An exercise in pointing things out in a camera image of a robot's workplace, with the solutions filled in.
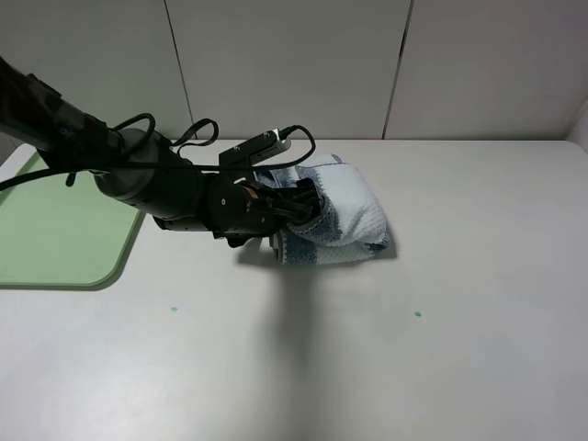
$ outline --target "blue towel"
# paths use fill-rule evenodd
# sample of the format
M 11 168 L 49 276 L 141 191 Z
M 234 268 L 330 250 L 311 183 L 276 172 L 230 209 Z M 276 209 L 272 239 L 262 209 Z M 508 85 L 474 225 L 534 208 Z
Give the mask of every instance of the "blue towel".
M 340 264 L 374 257 L 390 246 L 386 216 L 357 169 L 334 154 L 296 167 L 256 173 L 272 188 L 295 187 L 311 178 L 322 194 L 321 215 L 304 225 L 289 224 L 272 238 L 283 264 Z

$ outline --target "white table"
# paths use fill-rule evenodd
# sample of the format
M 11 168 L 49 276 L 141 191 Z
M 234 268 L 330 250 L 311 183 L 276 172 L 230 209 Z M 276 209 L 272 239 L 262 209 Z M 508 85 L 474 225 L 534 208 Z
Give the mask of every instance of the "white table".
M 212 164 L 234 142 L 218 145 L 187 154 Z M 275 267 L 148 219 L 110 288 L 0 291 L 0 438 L 585 439 L 588 155 L 564 141 L 319 153 L 365 175 L 398 259 Z

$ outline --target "green cutting board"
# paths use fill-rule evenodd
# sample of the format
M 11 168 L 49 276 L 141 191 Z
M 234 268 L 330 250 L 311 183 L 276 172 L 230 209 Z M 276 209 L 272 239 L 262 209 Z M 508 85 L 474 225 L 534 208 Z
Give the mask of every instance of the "green cutting board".
M 34 154 L 24 174 L 47 166 Z M 0 288 L 100 289 L 116 279 L 142 214 L 102 195 L 89 173 L 65 175 L 0 195 Z

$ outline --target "folded cloth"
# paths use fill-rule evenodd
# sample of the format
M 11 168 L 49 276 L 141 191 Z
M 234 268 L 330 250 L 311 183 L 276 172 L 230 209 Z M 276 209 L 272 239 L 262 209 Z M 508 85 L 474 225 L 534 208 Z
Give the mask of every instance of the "folded cloth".
M 386 216 L 357 169 L 334 154 L 296 167 L 255 174 L 268 187 L 295 187 L 311 178 L 322 197 L 321 214 L 288 224 L 272 238 L 282 264 L 340 264 L 374 257 L 390 246 Z

